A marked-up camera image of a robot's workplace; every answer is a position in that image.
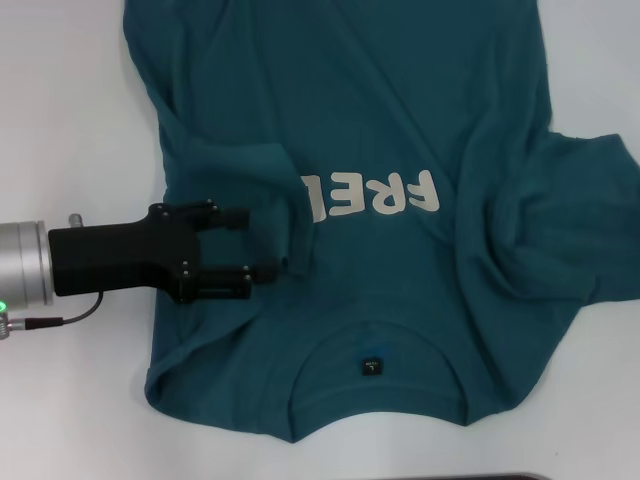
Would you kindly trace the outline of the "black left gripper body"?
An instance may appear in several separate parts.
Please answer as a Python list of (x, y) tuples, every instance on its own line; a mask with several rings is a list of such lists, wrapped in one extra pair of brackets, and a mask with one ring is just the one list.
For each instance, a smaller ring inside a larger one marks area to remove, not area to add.
[(153, 204), (131, 223), (48, 232), (54, 292), (72, 296), (136, 287), (186, 304), (198, 296), (204, 205)]

